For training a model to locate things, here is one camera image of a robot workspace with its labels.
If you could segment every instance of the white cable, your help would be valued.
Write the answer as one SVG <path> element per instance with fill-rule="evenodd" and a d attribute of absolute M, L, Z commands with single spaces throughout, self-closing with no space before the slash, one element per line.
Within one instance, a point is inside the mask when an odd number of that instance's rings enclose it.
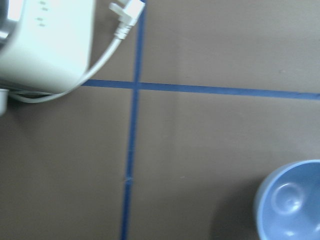
<path fill-rule="evenodd" d="M 111 58 L 111 56 L 117 50 L 117 48 L 119 47 L 121 42 L 122 42 L 122 39 L 114 37 L 112 42 L 110 43 L 109 47 L 104 51 L 104 53 L 101 55 L 99 60 L 87 72 L 84 73 L 84 75 L 76 83 L 75 87 L 73 87 L 72 89 L 70 89 L 68 91 L 65 91 L 65 92 L 59 93 L 59 94 L 52 94 L 52 95 L 48 95 L 48 96 L 38 97 L 38 98 L 29 98 L 29 97 L 25 97 L 25 96 L 20 96 L 19 94 L 21 94 L 21 93 L 16 93 L 16 92 L 9 93 L 9 95 L 11 98 L 13 98 L 15 100 L 18 100 L 23 103 L 28 103 L 28 104 L 38 104 L 38 103 L 43 103 L 43 102 L 47 102 L 47 101 L 51 101 L 51 100 L 60 98 L 64 95 L 70 93 L 71 91 L 73 91 L 74 89 L 79 87 L 80 85 L 84 84 L 88 79 L 90 79 L 94 74 L 96 74 L 101 69 L 101 67 L 103 67 L 103 65 L 105 65 L 106 62 Z"/>

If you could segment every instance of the bowl rim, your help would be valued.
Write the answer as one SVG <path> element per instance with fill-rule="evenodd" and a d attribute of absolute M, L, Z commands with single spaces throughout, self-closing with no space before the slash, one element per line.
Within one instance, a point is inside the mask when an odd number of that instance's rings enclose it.
<path fill-rule="evenodd" d="M 289 172 L 290 170 L 292 170 L 296 167 L 299 167 L 301 165 L 314 164 L 314 163 L 320 164 L 320 159 L 302 160 L 302 161 L 295 161 L 292 163 L 288 163 L 288 164 L 283 165 L 283 166 L 277 168 L 276 170 L 274 170 L 260 184 L 258 192 L 263 190 L 263 193 L 261 194 L 260 200 L 257 204 L 257 209 L 256 209 L 256 214 L 255 214 L 255 216 L 256 216 L 255 222 L 256 222 L 258 235 L 261 238 L 261 240 L 270 240 L 269 238 L 267 238 L 266 233 L 264 231 L 263 224 L 262 224 L 262 222 L 263 222 L 262 218 L 263 218 L 263 206 L 265 205 L 267 195 L 268 195 L 270 189 L 272 188 L 272 186 L 275 184 L 275 182 L 283 174 Z"/>

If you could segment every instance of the brown surface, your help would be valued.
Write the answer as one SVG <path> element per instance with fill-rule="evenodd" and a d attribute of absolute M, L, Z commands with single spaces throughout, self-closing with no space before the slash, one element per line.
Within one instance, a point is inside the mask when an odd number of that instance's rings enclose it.
<path fill-rule="evenodd" d="M 150 0 L 142 82 L 320 92 L 320 2 Z"/>
<path fill-rule="evenodd" d="M 142 91 L 130 240 L 258 240 L 261 180 L 320 156 L 318 101 Z"/>
<path fill-rule="evenodd" d="M 81 87 L 9 104 L 0 118 L 0 239 L 119 237 L 130 98 Z"/>

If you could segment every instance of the blue bowl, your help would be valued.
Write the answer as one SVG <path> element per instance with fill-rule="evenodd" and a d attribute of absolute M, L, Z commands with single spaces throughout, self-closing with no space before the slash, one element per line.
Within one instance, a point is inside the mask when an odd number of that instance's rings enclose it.
<path fill-rule="evenodd" d="M 272 172 L 256 193 L 254 215 L 261 240 L 320 240 L 320 160 Z"/>

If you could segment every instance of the blue tape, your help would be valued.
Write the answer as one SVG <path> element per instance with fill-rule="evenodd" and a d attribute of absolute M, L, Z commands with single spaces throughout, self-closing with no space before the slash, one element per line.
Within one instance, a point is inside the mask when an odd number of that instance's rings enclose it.
<path fill-rule="evenodd" d="M 125 173 L 124 185 L 124 200 L 122 209 L 122 224 L 121 224 L 121 240 L 128 239 L 129 222 L 130 222 L 130 207 L 132 198 L 132 184 L 133 184 L 133 170 L 136 150 L 136 135 L 137 135 L 137 121 L 139 112 L 139 81 L 142 72 L 143 60 L 143 46 L 144 46 L 144 30 L 145 30 L 145 12 L 140 16 L 137 29 L 136 52 L 135 52 L 135 66 L 133 75 L 133 93 L 131 103 L 131 121 L 129 130 L 129 142 L 127 149 L 127 163 Z"/>
<path fill-rule="evenodd" d="M 111 80 L 95 80 L 90 79 L 82 86 L 87 87 L 101 87 L 101 88 L 119 88 L 119 89 L 133 89 L 134 83 L 131 81 L 111 81 Z"/>
<path fill-rule="evenodd" d="M 178 85 L 178 84 L 141 82 L 141 83 L 139 83 L 139 89 L 140 90 L 169 91 L 169 92 L 184 92 L 184 93 L 202 93 L 202 94 L 239 95 L 239 96 L 285 98 L 285 99 L 320 100 L 320 93 L 260 90 L 260 89 L 215 87 L 215 86 L 193 86 L 193 85 Z"/>

